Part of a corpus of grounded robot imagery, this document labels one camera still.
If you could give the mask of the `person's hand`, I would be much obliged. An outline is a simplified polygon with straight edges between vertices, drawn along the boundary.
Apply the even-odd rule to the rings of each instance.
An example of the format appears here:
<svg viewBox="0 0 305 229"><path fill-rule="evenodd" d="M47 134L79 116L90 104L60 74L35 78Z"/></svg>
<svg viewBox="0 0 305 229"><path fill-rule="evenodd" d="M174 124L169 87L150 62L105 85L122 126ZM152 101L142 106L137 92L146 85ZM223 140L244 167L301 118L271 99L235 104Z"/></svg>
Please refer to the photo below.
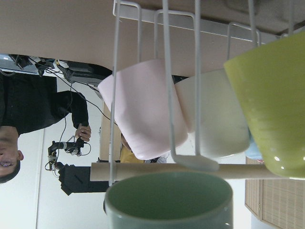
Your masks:
<svg viewBox="0 0 305 229"><path fill-rule="evenodd" d="M91 133L92 133L92 130L91 130L91 127L89 125L88 126L83 126L83 125L79 124L78 128L75 131L75 137L77 139L80 138L84 142L89 142L90 137L91 137Z"/></svg>

